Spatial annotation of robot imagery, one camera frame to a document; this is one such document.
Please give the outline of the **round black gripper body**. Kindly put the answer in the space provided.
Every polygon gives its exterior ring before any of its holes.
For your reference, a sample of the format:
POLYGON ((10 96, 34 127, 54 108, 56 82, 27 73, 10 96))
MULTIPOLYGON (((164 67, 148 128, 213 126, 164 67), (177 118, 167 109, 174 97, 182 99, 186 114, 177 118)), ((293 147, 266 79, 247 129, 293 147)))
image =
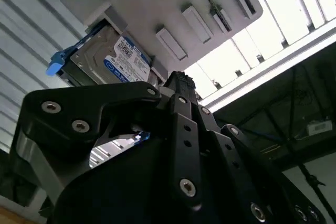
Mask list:
POLYGON ((222 223, 209 152, 194 140, 151 139, 71 182, 53 223, 222 223))

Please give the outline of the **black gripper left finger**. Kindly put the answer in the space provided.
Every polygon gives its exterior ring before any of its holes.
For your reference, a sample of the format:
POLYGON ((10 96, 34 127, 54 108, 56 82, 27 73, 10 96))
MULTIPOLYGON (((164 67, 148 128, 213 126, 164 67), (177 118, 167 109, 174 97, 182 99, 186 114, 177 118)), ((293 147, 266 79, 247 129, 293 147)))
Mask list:
POLYGON ((39 90, 24 97, 11 157, 29 166, 54 206, 76 178, 151 139, 198 142, 182 72, 164 85, 128 82, 39 90))

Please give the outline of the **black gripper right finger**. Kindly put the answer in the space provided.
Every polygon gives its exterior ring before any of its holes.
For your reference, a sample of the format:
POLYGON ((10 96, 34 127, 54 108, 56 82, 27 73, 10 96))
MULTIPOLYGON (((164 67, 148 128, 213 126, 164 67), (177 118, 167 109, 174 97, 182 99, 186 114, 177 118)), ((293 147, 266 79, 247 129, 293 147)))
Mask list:
POLYGON ((183 89, 209 152, 211 188, 222 223, 325 223, 321 211, 236 126, 219 127, 199 105, 193 79, 183 89))

